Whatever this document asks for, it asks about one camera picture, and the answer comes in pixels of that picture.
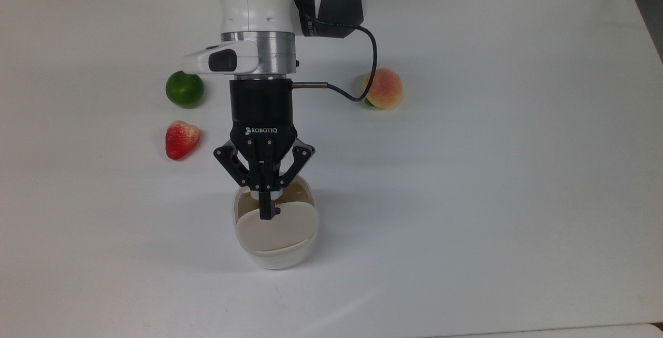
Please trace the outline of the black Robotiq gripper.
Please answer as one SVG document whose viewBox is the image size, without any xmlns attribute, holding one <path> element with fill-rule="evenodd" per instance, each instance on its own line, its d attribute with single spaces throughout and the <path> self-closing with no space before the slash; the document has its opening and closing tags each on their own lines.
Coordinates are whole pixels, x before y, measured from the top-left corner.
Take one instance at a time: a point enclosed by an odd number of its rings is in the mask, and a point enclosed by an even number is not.
<svg viewBox="0 0 663 338">
<path fill-rule="evenodd" d="M 316 152 L 313 145 L 294 143 L 292 80 L 232 80 L 230 111 L 230 141 L 215 149 L 214 157 L 240 187 L 256 192 L 259 218 L 268 221 L 270 192 L 288 187 Z M 280 172 L 289 149 L 292 164 Z"/>
</svg>

